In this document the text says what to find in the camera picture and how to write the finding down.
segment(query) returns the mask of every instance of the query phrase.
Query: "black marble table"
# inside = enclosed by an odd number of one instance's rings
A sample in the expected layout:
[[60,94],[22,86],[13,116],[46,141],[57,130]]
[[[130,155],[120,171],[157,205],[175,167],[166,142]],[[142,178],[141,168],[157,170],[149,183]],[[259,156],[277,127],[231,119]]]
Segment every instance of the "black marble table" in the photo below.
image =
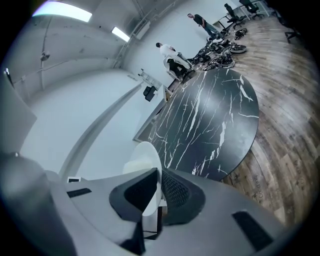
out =
[[219,181],[251,148],[259,105],[243,75],[221,68],[181,85],[159,115],[149,141],[162,165]]

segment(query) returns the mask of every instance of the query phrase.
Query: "white shirt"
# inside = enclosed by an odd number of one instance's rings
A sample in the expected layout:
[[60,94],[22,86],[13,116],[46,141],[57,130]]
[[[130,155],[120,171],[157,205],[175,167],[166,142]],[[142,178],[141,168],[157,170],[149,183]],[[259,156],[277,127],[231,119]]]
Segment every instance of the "white shirt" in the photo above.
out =
[[177,55],[178,52],[174,51],[174,50],[171,50],[170,47],[172,47],[171,45],[169,44],[163,44],[161,45],[160,47],[160,53],[166,57],[167,55]]

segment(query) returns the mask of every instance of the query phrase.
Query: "white wall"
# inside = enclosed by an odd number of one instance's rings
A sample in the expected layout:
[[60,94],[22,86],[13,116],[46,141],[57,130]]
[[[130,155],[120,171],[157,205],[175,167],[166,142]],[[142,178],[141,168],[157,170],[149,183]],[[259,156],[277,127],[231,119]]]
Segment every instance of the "white wall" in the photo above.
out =
[[[90,124],[112,103],[140,83],[128,75],[130,73],[118,69],[88,72],[69,77],[39,95],[30,104],[37,120],[22,146],[21,154],[37,161],[44,169],[58,173],[70,150]],[[103,171],[113,172],[113,175],[115,170],[109,170],[106,163],[115,161],[119,164],[129,159],[135,146],[131,141],[136,131],[135,122],[140,119],[145,101],[142,91],[138,91],[120,110],[119,115],[115,115],[108,124],[109,130],[98,138],[102,148],[90,150],[94,160],[90,156],[86,158],[84,164],[92,165],[84,165],[81,168],[82,174],[86,174],[86,171],[92,174],[103,167]],[[105,161],[103,164],[98,162],[101,159]]]
[[189,0],[181,4],[159,22],[152,24],[145,36],[128,49],[122,67],[134,74],[144,69],[169,86],[173,79],[166,73],[164,58],[156,43],[170,44],[186,58],[193,58],[206,45],[208,34],[187,14],[199,14],[213,24],[226,15],[225,3],[234,7],[231,0]]

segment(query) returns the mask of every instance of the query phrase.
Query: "gray panel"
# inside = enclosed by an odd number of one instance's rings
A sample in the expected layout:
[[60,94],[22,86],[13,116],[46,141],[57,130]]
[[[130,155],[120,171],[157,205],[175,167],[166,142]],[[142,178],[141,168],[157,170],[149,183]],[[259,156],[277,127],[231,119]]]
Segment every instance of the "gray panel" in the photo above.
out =
[[141,83],[121,96],[116,102],[108,107],[94,122],[85,130],[79,140],[75,143],[67,158],[65,159],[59,176],[63,181],[68,176],[76,176],[78,169],[88,153],[90,147],[95,142],[98,135],[119,111],[119,109],[141,88]]
[[0,75],[0,88],[0,152],[19,152],[37,117],[3,73]]
[[111,190],[129,181],[149,169],[135,171],[126,175],[119,175],[110,178],[65,183],[66,191],[88,188],[92,192],[81,196],[73,197],[71,200],[79,212],[106,238],[116,244],[123,243],[132,237],[136,223],[122,220],[111,207],[109,194]]

